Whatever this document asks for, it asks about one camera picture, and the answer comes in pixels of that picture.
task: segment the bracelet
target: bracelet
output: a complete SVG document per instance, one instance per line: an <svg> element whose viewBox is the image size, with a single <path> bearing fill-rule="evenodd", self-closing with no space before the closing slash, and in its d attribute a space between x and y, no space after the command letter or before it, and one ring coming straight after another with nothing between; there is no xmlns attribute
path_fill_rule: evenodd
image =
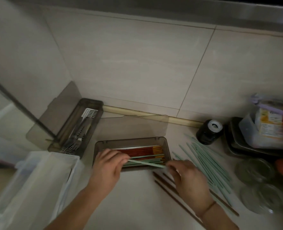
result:
<svg viewBox="0 0 283 230"><path fill-rule="evenodd" d="M211 205L209 205L208 208L205 209L205 211L201 215L197 215L197 217L201 219L205 215L205 213L207 213L215 204L216 204L216 201L212 202Z"/></svg>

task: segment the white countertop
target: white countertop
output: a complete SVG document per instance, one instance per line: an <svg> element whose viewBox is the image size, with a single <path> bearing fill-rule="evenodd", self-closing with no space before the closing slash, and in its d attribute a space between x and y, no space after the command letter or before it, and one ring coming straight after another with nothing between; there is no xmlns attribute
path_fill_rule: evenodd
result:
<svg viewBox="0 0 283 230"><path fill-rule="evenodd" d="M103 117L120 117L121 115L104 113ZM188 151L186 142L190 140L184 135L195 135L197 128L177 124L169 124L166 133L169 150L188 159L178 146L181 144ZM92 165L94 141L91 141L82 158L85 171L79 181L78 190L86 186ZM221 140L211 146L223 154ZM233 173L237 158L213 156L224 166L233 178L233 193L229 195L233 208L239 217L227 212L228 216L239 226L247 230L283 229L283 214L258 215L243 206L238 198L238 191L244 186ZM196 220L189 216L174 200L172 200L157 184L151 170L122 172L119 182L113 191L99 205L90 217L85 229L203 229Z"/></svg>

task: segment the glass jar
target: glass jar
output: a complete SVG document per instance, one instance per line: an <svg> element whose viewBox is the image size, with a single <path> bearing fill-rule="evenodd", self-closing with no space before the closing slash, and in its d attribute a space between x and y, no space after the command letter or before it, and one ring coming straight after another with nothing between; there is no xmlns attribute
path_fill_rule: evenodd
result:
<svg viewBox="0 0 283 230"><path fill-rule="evenodd" d="M240 191L240 199L247 209L257 214L283 211L283 193L274 185L246 186Z"/></svg>
<svg viewBox="0 0 283 230"><path fill-rule="evenodd" d="M275 169L263 159L252 158L237 163L235 174L243 183L253 185L261 182L265 183L274 178Z"/></svg>

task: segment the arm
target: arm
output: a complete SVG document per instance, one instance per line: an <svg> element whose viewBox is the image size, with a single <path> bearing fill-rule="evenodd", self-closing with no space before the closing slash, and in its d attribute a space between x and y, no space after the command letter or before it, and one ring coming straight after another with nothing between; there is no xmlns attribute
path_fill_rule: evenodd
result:
<svg viewBox="0 0 283 230"><path fill-rule="evenodd" d="M129 158L127 154L115 150L100 152L88 185L45 230L82 230L94 210L118 182L121 168Z"/></svg>
<svg viewBox="0 0 283 230"><path fill-rule="evenodd" d="M181 198L202 220L207 230L239 229L214 202L205 175L190 161L169 161L167 167L173 176Z"/></svg>

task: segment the hand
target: hand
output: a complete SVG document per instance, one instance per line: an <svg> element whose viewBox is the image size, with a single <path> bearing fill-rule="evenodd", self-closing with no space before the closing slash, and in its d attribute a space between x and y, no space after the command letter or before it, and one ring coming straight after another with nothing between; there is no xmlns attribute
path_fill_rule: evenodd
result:
<svg viewBox="0 0 283 230"><path fill-rule="evenodd" d="M180 197L197 216L202 215L213 203L205 175L188 160L168 161L166 166Z"/></svg>
<svg viewBox="0 0 283 230"><path fill-rule="evenodd" d="M120 178L120 171L129 155L116 150L105 149L96 156L86 190L103 200Z"/></svg>

